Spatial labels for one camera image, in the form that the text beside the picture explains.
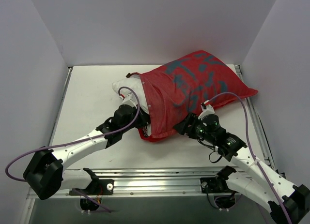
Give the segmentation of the white pillow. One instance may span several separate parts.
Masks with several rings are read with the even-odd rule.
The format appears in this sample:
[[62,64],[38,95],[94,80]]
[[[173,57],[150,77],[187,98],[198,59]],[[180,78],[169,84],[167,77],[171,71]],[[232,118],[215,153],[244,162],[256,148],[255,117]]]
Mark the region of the white pillow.
[[118,94],[119,97],[121,94],[127,95],[129,93],[133,93],[138,101],[137,108],[141,108],[146,114],[149,115],[150,106],[147,104],[143,85],[144,82],[141,80],[140,76],[132,75],[129,78],[113,82],[112,89]]

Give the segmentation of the red printed pillowcase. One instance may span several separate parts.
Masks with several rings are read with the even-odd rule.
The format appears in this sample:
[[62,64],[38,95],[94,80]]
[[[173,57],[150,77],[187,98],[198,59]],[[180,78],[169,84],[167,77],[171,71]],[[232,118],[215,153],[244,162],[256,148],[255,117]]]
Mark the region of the red printed pillowcase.
[[214,109],[258,93],[214,55],[196,51],[146,73],[128,74],[123,82],[145,97],[150,125],[139,129],[140,137],[157,142],[176,133],[174,125],[189,112],[200,114],[201,103],[211,100]]

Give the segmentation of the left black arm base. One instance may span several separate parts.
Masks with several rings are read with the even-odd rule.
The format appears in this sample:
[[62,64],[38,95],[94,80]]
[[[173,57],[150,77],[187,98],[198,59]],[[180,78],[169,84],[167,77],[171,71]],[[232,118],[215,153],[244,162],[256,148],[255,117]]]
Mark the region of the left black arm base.
[[74,189],[69,192],[70,195],[78,195],[81,192],[86,195],[112,195],[114,191],[113,179],[93,180],[86,189]]

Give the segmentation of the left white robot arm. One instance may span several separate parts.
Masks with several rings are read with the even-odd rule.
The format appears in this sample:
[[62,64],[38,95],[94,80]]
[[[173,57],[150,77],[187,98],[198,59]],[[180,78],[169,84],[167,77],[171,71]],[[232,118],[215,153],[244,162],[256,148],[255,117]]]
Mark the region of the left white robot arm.
[[149,123],[149,114],[141,108],[121,105],[112,117],[74,143],[55,150],[40,148],[31,158],[23,178],[41,200],[66,189],[73,194],[111,194],[107,184],[101,182],[91,169],[69,169],[69,166],[116,144],[125,132]]

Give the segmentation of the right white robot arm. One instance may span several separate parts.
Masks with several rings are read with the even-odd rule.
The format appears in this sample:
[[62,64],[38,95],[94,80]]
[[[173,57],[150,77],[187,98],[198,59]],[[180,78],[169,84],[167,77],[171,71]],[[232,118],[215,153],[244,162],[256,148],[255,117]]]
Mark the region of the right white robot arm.
[[277,224],[298,224],[310,210],[310,190],[288,181],[251,152],[250,146],[219,124],[215,114],[202,119],[190,113],[174,129],[181,135],[211,143],[220,156],[242,169],[243,176],[231,166],[217,174],[216,188],[232,190],[259,204]]

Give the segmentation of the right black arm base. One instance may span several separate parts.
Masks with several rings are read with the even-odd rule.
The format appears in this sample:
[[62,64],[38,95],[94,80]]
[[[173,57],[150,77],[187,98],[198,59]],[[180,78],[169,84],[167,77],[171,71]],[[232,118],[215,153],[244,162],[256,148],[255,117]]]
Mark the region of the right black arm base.
[[224,179],[216,177],[200,178],[201,192],[206,193],[231,193]]

